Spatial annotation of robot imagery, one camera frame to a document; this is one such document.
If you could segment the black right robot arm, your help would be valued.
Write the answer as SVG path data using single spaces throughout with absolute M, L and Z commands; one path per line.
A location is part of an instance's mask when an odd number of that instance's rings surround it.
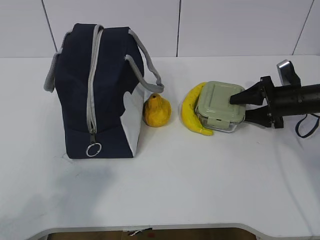
M 284 116 L 320 112 L 320 85 L 274 86 L 270 76 L 263 76 L 252 87 L 230 97 L 231 105 L 256 105 L 245 111 L 245 121 L 266 128 L 284 127 Z

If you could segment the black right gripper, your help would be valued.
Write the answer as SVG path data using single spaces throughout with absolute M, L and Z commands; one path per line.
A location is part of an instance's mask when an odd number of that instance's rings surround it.
M 230 97 L 231 105 L 262 105 L 264 98 L 267 105 L 245 111 L 245 121 L 266 128 L 282 129 L 283 117 L 276 110 L 276 87 L 270 76 L 263 76 L 260 82 Z

